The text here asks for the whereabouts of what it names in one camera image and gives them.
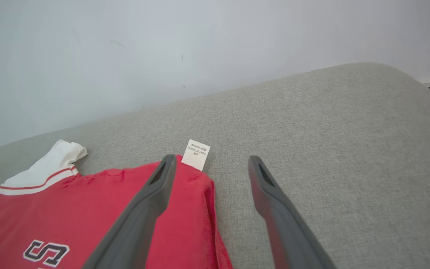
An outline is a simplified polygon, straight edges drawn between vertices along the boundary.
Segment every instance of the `white wall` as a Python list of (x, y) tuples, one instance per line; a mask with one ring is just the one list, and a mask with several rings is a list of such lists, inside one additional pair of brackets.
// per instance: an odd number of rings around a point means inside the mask
[(0, 0), (0, 146), (360, 61), (429, 80), (430, 1)]

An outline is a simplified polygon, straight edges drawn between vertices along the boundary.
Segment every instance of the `red jersey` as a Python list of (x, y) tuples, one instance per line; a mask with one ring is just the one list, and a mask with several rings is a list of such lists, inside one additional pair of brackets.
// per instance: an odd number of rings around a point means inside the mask
[[(84, 155), (72, 153), (75, 160)], [(43, 184), (27, 180), (25, 184), (32, 186), (23, 186), (7, 180), (0, 189), (0, 268), (82, 267), (157, 165), (82, 177), (69, 161)], [(40, 175), (39, 170), (29, 177)], [(169, 205), (155, 224), (146, 267), (232, 268), (216, 225), (214, 183), (181, 163), (180, 155)]]

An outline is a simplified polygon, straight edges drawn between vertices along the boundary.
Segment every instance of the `gray sofa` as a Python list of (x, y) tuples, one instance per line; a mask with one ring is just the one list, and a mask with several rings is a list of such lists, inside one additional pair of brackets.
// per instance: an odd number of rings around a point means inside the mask
[(273, 268), (247, 172), (259, 155), (338, 268), (430, 268), (430, 90), (359, 63), (292, 75), (46, 133), (0, 148), (0, 184), (58, 140), (83, 174), (136, 167), (189, 139), (210, 148), (220, 233), (234, 268)]

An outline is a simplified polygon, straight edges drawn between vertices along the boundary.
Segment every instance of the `wall mark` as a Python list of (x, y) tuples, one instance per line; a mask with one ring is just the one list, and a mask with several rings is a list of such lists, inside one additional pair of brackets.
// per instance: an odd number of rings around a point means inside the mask
[(109, 41), (111, 44), (115, 45), (115, 46), (119, 46), (122, 48), (126, 48), (126, 46), (124, 44), (122, 44), (121, 42), (117, 41), (117, 40), (111, 40)]

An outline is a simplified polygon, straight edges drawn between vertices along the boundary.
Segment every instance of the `white label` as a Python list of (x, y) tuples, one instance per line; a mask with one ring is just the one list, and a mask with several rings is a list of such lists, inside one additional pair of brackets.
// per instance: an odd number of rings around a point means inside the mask
[(190, 165), (191, 167), (202, 171), (203, 166), (205, 165), (205, 160), (207, 160), (209, 150), (210, 147), (208, 145), (204, 145), (202, 143), (190, 139), (188, 141), (184, 157), (182, 158), (182, 163), (185, 163), (186, 165)]

